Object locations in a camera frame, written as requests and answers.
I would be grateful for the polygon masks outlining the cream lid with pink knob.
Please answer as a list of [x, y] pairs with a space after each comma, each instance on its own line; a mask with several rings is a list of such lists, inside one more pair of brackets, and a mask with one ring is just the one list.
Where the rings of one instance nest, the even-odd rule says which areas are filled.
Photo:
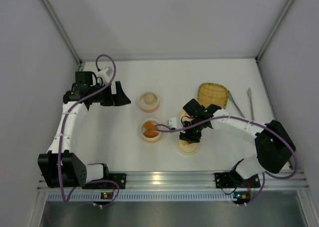
[[187, 115], [187, 113], [184, 110], [180, 111], [180, 113], [178, 114], [178, 118], [177, 118], [179, 121], [179, 124], [182, 123], [182, 118], [183, 118], [183, 116], [186, 116], [186, 115]]

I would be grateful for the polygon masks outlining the pink lunch box bowl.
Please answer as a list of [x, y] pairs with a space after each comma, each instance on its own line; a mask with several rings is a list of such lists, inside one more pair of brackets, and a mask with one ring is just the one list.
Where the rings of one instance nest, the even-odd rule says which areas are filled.
[[143, 112], [152, 113], [159, 108], [160, 98], [155, 92], [146, 91], [139, 96], [138, 105]]

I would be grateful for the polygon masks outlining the white steamed bun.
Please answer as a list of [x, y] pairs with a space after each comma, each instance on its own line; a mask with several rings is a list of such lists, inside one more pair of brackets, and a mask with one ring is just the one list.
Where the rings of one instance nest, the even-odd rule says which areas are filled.
[[152, 93], [147, 93], [144, 95], [143, 99], [147, 105], [153, 105], [153, 103], [156, 101], [156, 96]]

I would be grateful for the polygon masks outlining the cream lid with orange knob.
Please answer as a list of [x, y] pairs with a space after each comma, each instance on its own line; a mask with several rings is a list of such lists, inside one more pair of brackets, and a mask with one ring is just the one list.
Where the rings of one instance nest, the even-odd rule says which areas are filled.
[[187, 156], [194, 155], [199, 150], [198, 143], [189, 144], [183, 140], [178, 140], [176, 147], [180, 153]]

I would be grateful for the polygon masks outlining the orange fried food piece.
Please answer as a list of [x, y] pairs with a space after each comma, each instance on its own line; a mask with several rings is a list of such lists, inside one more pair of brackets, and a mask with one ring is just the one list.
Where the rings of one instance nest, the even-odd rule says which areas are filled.
[[143, 127], [146, 129], [146, 130], [151, 130], [151, 131], [154, 131], [155, 130], [155, 125], [153, 124], [153, 122], [151, 121], [147, 121], [144, 123]]
[[144, 132], [144, 136], [145, 136], [146, 138], [155, 138], [155, 137], [157, 137], [158, 135], [159, 135], [159, 133], [156, 132], [156, 131], [145, 130], [145, 132]]

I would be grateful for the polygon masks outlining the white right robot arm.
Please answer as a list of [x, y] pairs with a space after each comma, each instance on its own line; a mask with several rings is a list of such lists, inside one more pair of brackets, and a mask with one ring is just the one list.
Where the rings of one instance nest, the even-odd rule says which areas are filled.
[[229, 172], [229, 179], [238, 186], [263, 172], [279, 173], [286, 162], [295, 157], [296, 147], [279, 121], [260, 124], [233, 116], [218, 105], [204, 107], [195, 99], [187, 102], [183, 110], [190, 120], [183, 121], [180, 140], [189, 144], [199, 143], [201, 131], [210, 128], [226, 131], [255, 147], [255, 154], [239, 160]]

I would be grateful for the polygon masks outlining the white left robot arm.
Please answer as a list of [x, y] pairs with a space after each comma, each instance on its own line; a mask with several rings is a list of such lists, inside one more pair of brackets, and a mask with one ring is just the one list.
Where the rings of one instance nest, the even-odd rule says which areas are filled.
[[86, 164], [75, 154], [80, 128], [84, 123], [90, 106], [124, 106], [131, 100], [124, 93], [121, 83], [115, 83], [116, 92], [107, 85], [107, 81], [98, 82], [92, 71], [77, 71], [71, 90], [63, 96], [61, 120], [52, 144], [45, 154], [37, 159], [38, 166], [48, 187], [82, 187], [84, 189], [102, 189], [99, 180], [110, 180], [111, 175], [106, 164]]

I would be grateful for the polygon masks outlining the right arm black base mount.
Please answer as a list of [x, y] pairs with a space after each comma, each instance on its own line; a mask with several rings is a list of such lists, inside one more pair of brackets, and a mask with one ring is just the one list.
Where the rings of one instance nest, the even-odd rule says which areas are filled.
[[258, 175], [253, 175], [248, 179], [243, 179], [235, 172], [217, 172], [214, 173], [216, 188], [259, 188], [261, 186]]

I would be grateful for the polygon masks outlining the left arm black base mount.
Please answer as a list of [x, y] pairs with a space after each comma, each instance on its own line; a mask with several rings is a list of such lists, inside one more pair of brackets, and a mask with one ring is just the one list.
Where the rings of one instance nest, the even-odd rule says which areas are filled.
[[110, 173], [107, 177], [103, 177], [99, 180], [93, 180], [84, 185], [82, 189], [88, 190], [104, 190], [104, 189], [112, 189], [117, 188], [116, 184], [118, 185], [119, 189], [126, 188], [126, 178], [127, 174], [125, 173]]

